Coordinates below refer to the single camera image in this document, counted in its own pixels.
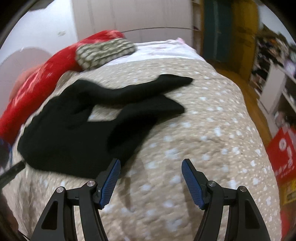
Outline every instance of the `metal screw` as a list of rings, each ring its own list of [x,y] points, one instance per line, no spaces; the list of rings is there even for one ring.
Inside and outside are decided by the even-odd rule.
[[[88,182],[87,182],[87,185],[88,185],[89,187],[92,187],[92,186],[94,186],[95,184],[96,184],[95,181],[88,181]]]
[[[239,189],[242,191],[242,192],[246,192],[247,191],[247,188],[245,186],[240,186]]]
[[[57,193],[61,193],[61,192],[63,192],[64,191],[64,188],[63,187],[58,187],[57,188]]]
[[[209,181],[208,184],[209,186],[214,187],[217,183],[215,181]]]

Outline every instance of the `blue gripper pad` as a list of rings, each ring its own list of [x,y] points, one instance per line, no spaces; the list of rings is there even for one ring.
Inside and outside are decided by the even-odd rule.
[[[120,174],[120,169],[121,169],[121,165],[120,165],[120,161],[117,160],[106,180],[106,182],[104,183],[104,186],[101,189],[101,200],[100,200],[100,206],[102,208],[105,207],[105,205],[107,205],[110,202],[112,193],[114,191],[116,182],[118,180],[119,174]]]
[[[192,173],[192,170],[190,169],[185,160],[182,161],[181,170],[195,205],[197,205],[200,209],[203,210],[205,203],[202,199],[201,187],[198,184],[196,178]]]

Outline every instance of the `green patterned pillow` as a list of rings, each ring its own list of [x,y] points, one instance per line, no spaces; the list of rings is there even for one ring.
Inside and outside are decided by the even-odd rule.
[[[107,42],[81,45],[76,50],[75,59],[84,70],[92,70],[135,51],[136,46],[132,42],[118,38]]]

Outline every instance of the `beige blanket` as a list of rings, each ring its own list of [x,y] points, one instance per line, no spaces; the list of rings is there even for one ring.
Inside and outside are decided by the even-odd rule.
[[[280,240],[276,180],[242,93],[231,80],[204,61],[152,59],[103,66],[74,75],[66,82],[62,78],[54,93],[26,125],[49,99],[81,77],[105,87],[120,88],[148,82],[165,73],[194,78],[191,85],[166,94],[180,102],[186,112],[155,126],[139,152],[122,168],[110,204],[100,211],[109,240],[193,240],[203,211],[194,205],[181,174],[184,158],[190,158],[197,170],[221,186],[235,189],[247,186],[271,240]],[[116,109],[96,106],[89,119],[111,120],[118,113]],[[16,150],[17,142],[14,163],[21,159]],[[76,188],[86,181],[27,166],[5,187],[4,194],[20,230],[30,236],[57,187]],[[228,208],[225,208],[218,240],[224,240],[227,216]],[[84,240],[77,208],[75,221],[78,240]]]

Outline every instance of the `red blanket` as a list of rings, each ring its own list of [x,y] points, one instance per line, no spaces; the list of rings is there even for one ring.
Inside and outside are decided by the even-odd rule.
[[[27,79],[17,95],[8,104],[0,118],[0,137],[12,145],[21,125],[54,91],[59,78],[69,70],[82,71],[75,61],[75,51],[78,46],[105,42],[115,38],[124,38],[124,35],[117,30],[105,30],[53,55]]]

